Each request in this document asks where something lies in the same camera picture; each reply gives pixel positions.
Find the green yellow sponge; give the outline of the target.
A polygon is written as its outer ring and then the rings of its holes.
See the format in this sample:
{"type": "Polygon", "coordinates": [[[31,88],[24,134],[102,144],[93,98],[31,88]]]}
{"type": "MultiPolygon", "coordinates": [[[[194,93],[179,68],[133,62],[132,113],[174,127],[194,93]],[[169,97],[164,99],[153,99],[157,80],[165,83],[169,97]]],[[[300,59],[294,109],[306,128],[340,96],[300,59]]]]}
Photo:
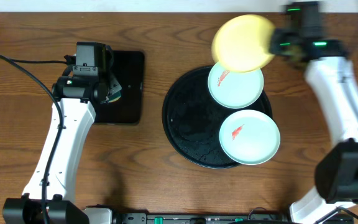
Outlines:
{"type": "Polygon", "coordinates": [[[107,103],[113,103],[120,99],[122,86],[119,84],[117,78],[114,75],[110,76],[109,81],[109,93],[106,97],[107,103]]]}

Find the yellow plate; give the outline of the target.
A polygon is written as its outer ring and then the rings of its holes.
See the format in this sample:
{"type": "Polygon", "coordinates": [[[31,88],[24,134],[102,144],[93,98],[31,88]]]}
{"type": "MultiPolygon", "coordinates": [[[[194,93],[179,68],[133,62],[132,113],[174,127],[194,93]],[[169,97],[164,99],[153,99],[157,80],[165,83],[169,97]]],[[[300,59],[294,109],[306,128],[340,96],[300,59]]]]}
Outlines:
{"type": "Polygon", "coordinates": [[[266,66],[274,24],[265,17],[246,14],[223,24],[215,34],[211,55],[216,63],[232,72],[251,72],[266,66]]]}

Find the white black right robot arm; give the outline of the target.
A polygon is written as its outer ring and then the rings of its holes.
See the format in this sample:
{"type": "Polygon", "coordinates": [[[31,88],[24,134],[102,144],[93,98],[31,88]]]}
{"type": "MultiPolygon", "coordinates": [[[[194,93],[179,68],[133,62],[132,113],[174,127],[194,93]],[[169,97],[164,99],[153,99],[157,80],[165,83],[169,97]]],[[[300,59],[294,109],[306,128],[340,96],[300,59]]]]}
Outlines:
{"type": "Polygon", "coordinates": [[[286,26],[274,30],[269,51],[305,66],[333,145],[316,166],[314,187],[290,205],[289,219],[324,223],[358,205],[358,85],[348,50],[324,36],[318,1],[291,2],[283,13],[286,26]]]}

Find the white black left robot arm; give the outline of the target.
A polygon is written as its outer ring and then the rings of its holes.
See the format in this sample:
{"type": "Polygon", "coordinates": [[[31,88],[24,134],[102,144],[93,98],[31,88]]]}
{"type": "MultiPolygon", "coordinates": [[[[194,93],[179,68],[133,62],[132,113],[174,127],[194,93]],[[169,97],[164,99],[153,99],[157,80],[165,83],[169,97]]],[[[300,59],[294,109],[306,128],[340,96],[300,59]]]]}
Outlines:
{"type": "Polygon", "coordinates": [[[103,205],[84,210],[74,204],[76,173],[85,139],[96,119],[95,108],[110,94],[112,48],[78,42],[67,56],[67,69],[45,91],[53,101],[52,118],[37,167],[20,198],[7,198],[6,223],[115,223],[103,205]]]}

